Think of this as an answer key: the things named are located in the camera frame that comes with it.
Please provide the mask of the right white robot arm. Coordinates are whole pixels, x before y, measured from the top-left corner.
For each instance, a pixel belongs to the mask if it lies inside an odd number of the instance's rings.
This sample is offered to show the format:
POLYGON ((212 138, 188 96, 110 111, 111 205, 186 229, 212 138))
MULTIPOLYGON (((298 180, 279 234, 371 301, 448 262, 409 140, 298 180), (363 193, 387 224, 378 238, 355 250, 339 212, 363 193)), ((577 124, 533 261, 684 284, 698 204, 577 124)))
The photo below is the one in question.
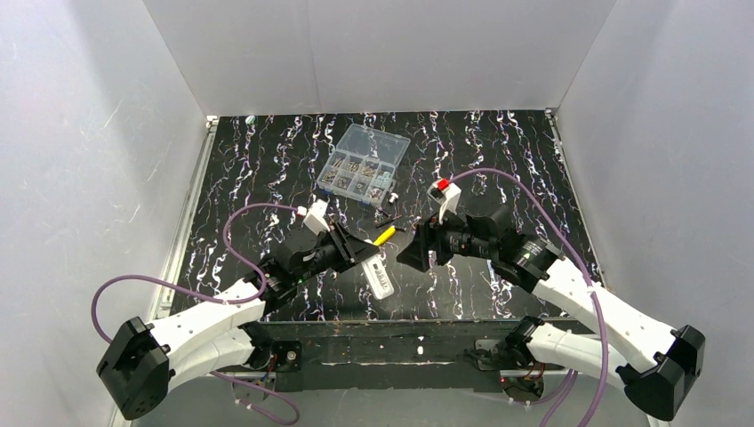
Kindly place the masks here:
POLYGON ((702 372, 706 338, 686 325, 655 320, 610 293, 548 240, 516 231, 509 209, 435 213, 414 228, 412 242, 397 262, 429 270, 455 255, 484 259, 504 281, 554 303, 600 339, 559 329, 525 317, 493 347, 471 351, 480 368, 504 369, 543 363, 573 369, 623 390, 645 414, 672 421, 702 372), (600 340, 606 340, 604 347, 600 340))

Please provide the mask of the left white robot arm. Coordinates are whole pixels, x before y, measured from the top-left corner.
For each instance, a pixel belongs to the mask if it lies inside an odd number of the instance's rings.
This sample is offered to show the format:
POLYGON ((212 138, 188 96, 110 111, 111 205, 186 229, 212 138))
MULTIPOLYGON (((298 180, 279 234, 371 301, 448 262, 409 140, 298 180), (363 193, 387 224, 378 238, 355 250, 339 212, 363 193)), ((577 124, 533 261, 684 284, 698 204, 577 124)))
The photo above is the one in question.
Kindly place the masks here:
POLYGON ((261 259, 259 271, 240 278, 222 294, 183 312, 146 323, 125 321, 96 368, 124 419, 156 408, 167 394, 225 367, 276 370, 286 350, 259 320, 280 309, 301 284, 322 272, 362 270, 373 296, 394 292, 380 248, 339 223, 314 232, 292 231, 261 259))

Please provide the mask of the small black screw bit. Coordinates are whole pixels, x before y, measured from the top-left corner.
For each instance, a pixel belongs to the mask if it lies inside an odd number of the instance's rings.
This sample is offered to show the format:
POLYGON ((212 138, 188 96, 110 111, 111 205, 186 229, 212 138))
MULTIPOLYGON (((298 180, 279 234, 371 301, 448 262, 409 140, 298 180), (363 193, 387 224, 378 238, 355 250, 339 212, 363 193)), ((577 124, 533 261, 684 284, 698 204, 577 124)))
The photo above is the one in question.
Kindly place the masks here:
POLYGON ((387 218, 387 219, 385 219, 385 220, 382 220, 381 222, 377 222, 377 223, 376 223, 376 224, 374 225, 374 227, 375 227, 376 229, 381 229, 381 228, 383 228, 383 227, 387 227, 387 226, 389 226, 390 224, 392 224, 393 222, 395 222, 396 220, 400 219, 401 217, 402 217, 402 215, 401 215, 401 214, 399 214, 399 215, 396 215, 396 216, 391 216, 391 217, 389 217, 389 218, 387 218))

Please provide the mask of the clear plastic screw organizer box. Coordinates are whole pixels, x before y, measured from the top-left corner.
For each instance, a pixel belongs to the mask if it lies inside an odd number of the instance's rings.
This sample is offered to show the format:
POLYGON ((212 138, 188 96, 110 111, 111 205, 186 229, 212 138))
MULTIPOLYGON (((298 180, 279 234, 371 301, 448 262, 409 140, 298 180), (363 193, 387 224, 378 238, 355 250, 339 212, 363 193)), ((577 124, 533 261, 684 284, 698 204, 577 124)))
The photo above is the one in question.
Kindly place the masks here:
POLYGON ((410 139, 352 124, 318 175, 319 189, 379 207, 396 185, 395 175, 410 139))

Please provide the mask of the yellow handled screwdriver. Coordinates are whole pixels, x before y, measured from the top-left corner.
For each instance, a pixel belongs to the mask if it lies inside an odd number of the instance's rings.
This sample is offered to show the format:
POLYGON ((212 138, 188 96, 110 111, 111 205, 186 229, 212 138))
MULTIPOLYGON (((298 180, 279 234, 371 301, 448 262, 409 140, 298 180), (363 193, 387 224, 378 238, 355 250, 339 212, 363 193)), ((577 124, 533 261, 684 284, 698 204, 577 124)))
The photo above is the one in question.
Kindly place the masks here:
POLYGON ((375 246, 382 246, 387 243, 397 232, 397 228, 393 225, 387 227, 374 241, 375 246))

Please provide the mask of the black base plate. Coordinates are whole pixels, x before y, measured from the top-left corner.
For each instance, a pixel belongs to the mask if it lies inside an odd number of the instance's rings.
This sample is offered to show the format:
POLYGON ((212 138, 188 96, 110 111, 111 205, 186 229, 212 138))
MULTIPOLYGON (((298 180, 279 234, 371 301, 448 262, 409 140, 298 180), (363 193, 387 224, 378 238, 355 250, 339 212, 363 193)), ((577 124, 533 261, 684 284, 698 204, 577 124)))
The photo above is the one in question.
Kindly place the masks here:
POLYGON ((503 353, 517 320, 252 322, 256 345, 241 372, 272 371, 278 391, 445 390, 497 392, 525 375, 503 353))

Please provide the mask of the aluminium rail frame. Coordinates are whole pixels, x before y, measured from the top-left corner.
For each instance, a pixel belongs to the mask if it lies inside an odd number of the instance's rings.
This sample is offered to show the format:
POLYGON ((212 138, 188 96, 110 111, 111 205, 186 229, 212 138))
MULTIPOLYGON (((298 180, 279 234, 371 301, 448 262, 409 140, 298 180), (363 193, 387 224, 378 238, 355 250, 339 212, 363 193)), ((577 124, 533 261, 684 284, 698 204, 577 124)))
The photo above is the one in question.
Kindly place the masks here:
POLYGON ((600 273, 570 186, 551 114, 543 110, 401 112, 223 117, 200 156, 200 179, 169 259, 162 314, 194 306, 196 293, 215 295, 248 271, 294 226, 290 206, 319 195, 315 182, 352 124, 405 136, 394 205, 373 208, 330 195, 328 211, 360 237, 376 236, 390 215, 399 232, 383 247, 395 292, 377 300, 358 270, 328 271, 311 279, 266 322, 517 320, 575 321, 558 306, 501 280, 487 262, 456 257, 420 273, 395 261, 411 225, 431 209, 425 191, 440 176, 460 175, 466 196, 502 202, 517 226, 558 241, 566 237, 593 278, 600 273))

